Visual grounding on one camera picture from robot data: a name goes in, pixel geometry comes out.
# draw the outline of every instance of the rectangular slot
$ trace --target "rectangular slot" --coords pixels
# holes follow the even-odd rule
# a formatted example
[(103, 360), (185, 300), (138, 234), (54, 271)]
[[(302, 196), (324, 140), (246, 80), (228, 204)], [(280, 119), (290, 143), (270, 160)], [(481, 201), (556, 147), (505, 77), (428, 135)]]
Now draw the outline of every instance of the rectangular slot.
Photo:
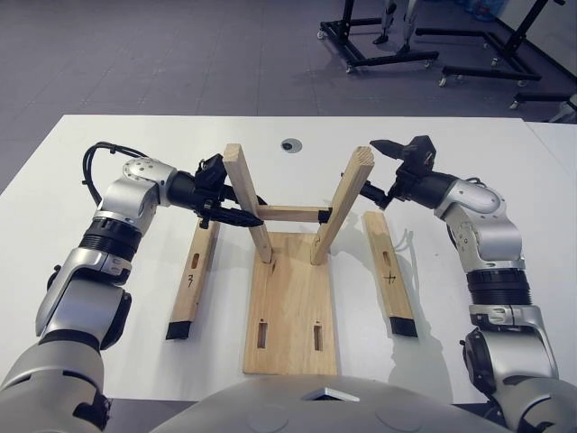
[(267, 346), (267, 328), (269, 324), (267, 322), (259, 323), (259, 335), (256, 339), (256, 346), (259, 349), (264, 349)]
[(196, 253), (195, 255), (192, 256), (192, 263), (190, 264), (190, 267), (192, 269), (196, 269), (198, 266), (198, 258), (200, 257), (199, 253)]
[(388, 252), (388, 251), (383, 251), (383, 252), (382, 252), (382, 258), (385, 259), (385, 263), (387, 264), (387, 266), (390, 267), (390, 257), (389, 257), (389, 252)]
[(313, 335), (315, 337), (315, 350), (321, 352), (323, 350), (323, 327), (314, 325)]

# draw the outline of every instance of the black rubber foot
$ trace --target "black rubber foot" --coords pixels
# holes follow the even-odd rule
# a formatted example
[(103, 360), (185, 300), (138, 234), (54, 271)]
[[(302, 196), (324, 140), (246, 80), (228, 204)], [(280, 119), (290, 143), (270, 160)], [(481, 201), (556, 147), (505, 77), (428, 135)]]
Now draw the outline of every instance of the black rubber foot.
[(415, 320), (412, 318), (394, 318), (390, 317), (390, 329), (393, 334), (399, 336), (418, 336)]
[(166, 332), (167, 340), (185, 340), (188, 338), (188, 333), (190, 332), (190, 325), (192, 322), (170, 322), (169, 330)]
[(377, 39), (375, 39), (372, 43), (374, 43), (375, 45), (379, 45), (381, 43), (385, 43), (388, 40), (389, 36), (387, 36), (385, 33), (381, 33), (380, 36)]

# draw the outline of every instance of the black metal stand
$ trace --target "black metal stand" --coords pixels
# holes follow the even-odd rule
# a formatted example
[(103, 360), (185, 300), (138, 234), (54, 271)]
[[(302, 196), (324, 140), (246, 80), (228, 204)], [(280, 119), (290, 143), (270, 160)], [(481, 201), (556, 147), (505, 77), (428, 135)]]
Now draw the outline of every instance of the black metal stand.
[[(439, 81), (439, 86), (444, 87), (446, 84), (447, 77), (456, 75), (458, 79), (463, 78), (463, 76), (470, 77), (485, 77), (485, 78), (501, 78), (501, 79), (516, 79), (518, 80), (517, 85), (523, 87), (527, 81), (538, 81), (541, 76), (532, 70), (517, 54), (517, 49), (521, 43), (527, 37), (527, 30), (537, 16), (541, 13), (545, 5), (549, 0), (536, 0), (531, 7), (531, 10), (523, 20), (523, 22), (518, 26), (513, 34), (508, 38), (507, 41), (501, 40), (493, 32), (482, 32), (482, 31), (469, 31), (469, 30), (447, 30), (447, 29), (430, 29), (430, 28), (418, 28), (415, 30), (416, 35), (432, 34), (437, 36), (469, 36), (469, 37), (481, 37), (484, 40), (483, 46), (486, 48), (488, 45), (493, 47), (498, 53), (498, 57), (493, 58), (491, 66), (493, 69), (480, 69), (480, 68), (466, 68), (462, 66), (445, 66), (443, 68), (443, 77)], [(496, 69), (495, 67), (499, 63), (499, 59), (503, 59), (507, 64), (513, 69), (513, 71), (505, 71), (502, 69)]]
[(515, 100), (509, 106), (515, 110), (520, 104), (526, 102), (567, 102), (571, 98), (571, 93), (529, 93), (519, 92), (515, 95)]
[(353, 20), (354, 0), (346, 0), (344, 3), (343, 19), (340, 21), (324, 21), (320, 24), (318, 39), (324, 39), (325, 35), (333, 45), (346, 58), (346, 72), (352, 72), (357, 66), (389, 65), (391, 63), (404, 63), (407, 61), (427, 60), (425, 67), (428, 68), (432, 60), (439, 57), (438, 51), (409, 51), (397, 52), (390, 56), (366, 58), (349, 40), (351, 27), (357, 25), (376, 25), (381, 23), (380, 18), (363, 18)]

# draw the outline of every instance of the wooden board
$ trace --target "wooden board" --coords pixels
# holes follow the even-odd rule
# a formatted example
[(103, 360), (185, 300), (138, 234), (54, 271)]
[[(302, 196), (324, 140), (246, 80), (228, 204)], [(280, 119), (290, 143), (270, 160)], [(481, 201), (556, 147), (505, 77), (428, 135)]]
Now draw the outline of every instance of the wooden board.
[(255, 255), (245, 373), (336, 374), (328, 262), (310, 264), (314, 239), (270, 233), (271, 262)]
[(398, 266), (385, 216), (382, 212), (365, 212), (362, 219), (371, 244), (376, 279), (391, 331), (393, 334), (417, 336), (407, 288)]
[(257, 206), (260, 219), (265, 221), (295, 221), (300, 223), (318, 223), (318, 213), (328, 212), (328, 207), (306, 206)]
[[(243, 148), (240, 144), (227, 144), (224, 149), (223, 164), (231, 180), (234, 194), (242, 210), (247, 210), (253, 215), (257, 215), (258, 199), (252, 185), (251, 173), (244, 159)], [(252, 240), (256, 246), (256, 251), (261, 260), (270, 263), (270, 239), (267, 227), (250, 227)]]
[(167, 340), (174, 338), (188, 338), (190, 324), (197, 316), (198, 302), (205, 285), (205, 278), (212, 262), (213, 251), (218, 237), (220, 223), (210, 221), (208, 228), (200, 228), (200, 220), (190, 244), (188, 258), (185, 264), (182, 278), (180, 279), (179, 292), (174, 301), (172, 316), (170, 317)]
[(336, 238), (343, 225), (344, 219), (349, 214), (354, 200), (361, 192), (365, 180), (371, 174), (374, 166), (371, 148), (368, 146), (357, 147), (349, 163), (346, 166), (339, 186), (334, 193), (331, 207), (333, 213), (326, 224), (322, 224), (310, 252), (310, 262), (319, 264), (328, 254), (328, 249)]

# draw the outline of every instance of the white table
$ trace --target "white table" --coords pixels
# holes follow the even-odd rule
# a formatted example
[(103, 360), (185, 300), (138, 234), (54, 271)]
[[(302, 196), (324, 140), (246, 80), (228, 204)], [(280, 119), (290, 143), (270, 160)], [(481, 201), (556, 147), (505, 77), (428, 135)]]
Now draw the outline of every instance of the white table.
[[(508, 215), (524, 235), (533, 300), (543, 310), (561, 377), (577, 383), (571, 173), (520, 120), (426, 117), (63, 117), (0, 196), (0, 376), (36, 341), (33, 322), (46, 279), (78, 244), (94, 212), (80, 184), (82, 155), (92, 143), (121, 143), (191, 171), (227, 143), (241, 143), (257, 192), (269, 203), (323, 206), (356, 146), (377, 138), (408, 143), (419, 134), (431, 136), (437, 170), (479, 176), (507, 199)], [(284, 153), (279, 144), (288, 137), (300, 139), (303, 151)], [(386, 189), (398, 161), (378, 153), (375, 161), (370, 179)], [(102, 193), (120, 176), (123, 162), (107, 152), (96, 156), (95, 181)], [(395, 201), (387, 210), (395, 243), (406, 230), (412, 238), (411, 248), (399, 256), (413, 290), (419, 339), (388, 336), (360, 220), (375, 209), (357, 199), (332, 247), (340, 373), (392, 382), (441, 401), (484, 401), (469, 383), (458, 345), (472, 329), (470, 299), (443, 223), (414, 203)], [(159, 208), (141, 243), (126, 285), (133, 307), (124, 336), (103, 353), (110, 397), (199, 400), (245, 379), (253, 258), (246, 229), (222, 227), (192, 337), (164, 339), (196, 220), (184, 209)], [(311, 224), (268, 227), (316, 231)]]

